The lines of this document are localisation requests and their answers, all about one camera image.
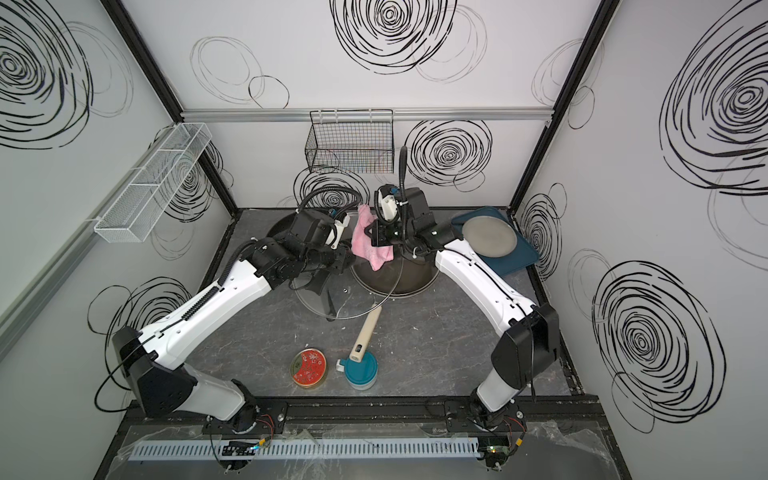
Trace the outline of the pink cloth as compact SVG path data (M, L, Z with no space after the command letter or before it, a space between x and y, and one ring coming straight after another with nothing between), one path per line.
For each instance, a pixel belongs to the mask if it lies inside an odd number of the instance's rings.
M365 233L365 229L371 226L375 218L367 204L358 206L357 222L352 234L352 252L369 262L371 269L379 271L386 263L394 259L392 246L375 247L372 239Z

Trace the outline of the glass pot lid black knob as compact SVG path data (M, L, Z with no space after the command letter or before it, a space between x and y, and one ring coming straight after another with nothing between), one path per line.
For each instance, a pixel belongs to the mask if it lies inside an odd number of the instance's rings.
M331 275L327 283L328 291L331 294L333 303L338 310L338 315L335 320L351 320L352 319L344 313L345 304L348 302L348 299L350 297L349 288L352 286L352 282L353 282L352 275L350 272L351 267L340 275ZM300 300L300 302L305 306L305 304L302 302L302 299L304 298L302 292L296 293L296 295Z

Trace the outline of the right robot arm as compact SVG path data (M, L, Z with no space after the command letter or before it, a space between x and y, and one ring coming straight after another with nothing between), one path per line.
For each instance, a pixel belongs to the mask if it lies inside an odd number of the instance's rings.
M558 357L559 317L512 288L452 222L437 222L419 188L384 184L358 213L352 247L363 284L391 295L408 280L410 266L451 279L480 309L499 340L492 369L470 395L470 410L485 428Z

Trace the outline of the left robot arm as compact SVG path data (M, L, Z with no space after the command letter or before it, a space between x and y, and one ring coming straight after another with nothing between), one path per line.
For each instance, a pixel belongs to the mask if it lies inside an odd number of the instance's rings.
M125 326L112 344L132 393L148 418L182 411L246 433L260 421L255 397L239 381L187 365L187 357L254 301L305 273L337 273L353 259L343 235L350 216L299 209L273 236L241 243L221 275L179 308L140 330Z

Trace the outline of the black frying pan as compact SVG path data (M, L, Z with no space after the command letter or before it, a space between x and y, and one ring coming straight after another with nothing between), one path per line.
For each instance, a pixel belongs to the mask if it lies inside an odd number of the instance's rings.
M288 288L302 292L305 306L329 322L338 315L327 287L337 260L337 252L327 240L335 234L332 218L315 209L297 210L278 220L268 231L268 236L298 261L298 271L287 280Z

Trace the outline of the teal tray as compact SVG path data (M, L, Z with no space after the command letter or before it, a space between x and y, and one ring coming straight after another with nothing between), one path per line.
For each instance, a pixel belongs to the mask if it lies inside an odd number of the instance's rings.
M480 209L470 211L469 213L455 216L451 219L451 224L462 234L462 226L464 223L470 218L476 216L496 217L512 226L512 224L498 209L490 206L482 207ZM518 270L525 269L528 266L535 264L539 259L539 254L536 252L536 250L522 237L522 235L514 227L513 229L517 234L518 244L516 249L511 254L500 258L489 258L479 255L474 251L492 270L494 270L500 276L505 276Z

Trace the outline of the grey round plate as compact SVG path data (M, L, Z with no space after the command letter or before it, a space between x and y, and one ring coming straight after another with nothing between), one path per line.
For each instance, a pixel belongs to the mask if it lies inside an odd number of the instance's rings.
M517 234L507 222L492 216L476 216L462 226L462 234L479 255L500 258L517 247Z

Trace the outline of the teal lidded cup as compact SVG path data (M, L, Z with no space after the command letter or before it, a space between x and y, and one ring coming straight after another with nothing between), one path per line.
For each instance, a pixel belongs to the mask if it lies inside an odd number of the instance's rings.
M360 362L349 358L339 359L336 362L336 370L344 375L353 389L364 391L370 389L376 382L378 362L370 351L366 351Z

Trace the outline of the white mesh shelf basket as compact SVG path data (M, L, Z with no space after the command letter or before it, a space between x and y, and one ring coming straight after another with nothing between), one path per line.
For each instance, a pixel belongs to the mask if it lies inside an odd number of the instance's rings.
M169 211L212 135L204 123L178 123L148 149L94 232L108 243L142 243Z

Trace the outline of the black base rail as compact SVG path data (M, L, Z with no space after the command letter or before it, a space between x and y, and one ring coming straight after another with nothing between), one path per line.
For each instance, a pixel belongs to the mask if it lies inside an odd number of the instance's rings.
M258 397L251 410L230 421L185 411L146 418L133 406L118 432L126 433L131 427L201 426L214 435L278 434L298 424L381 423L435 423L450 432L468 432L476 426L489 429L509 418L517 424L549 420L607 423L594 395L522 396L497 411L486 409L474 396L293 396Z

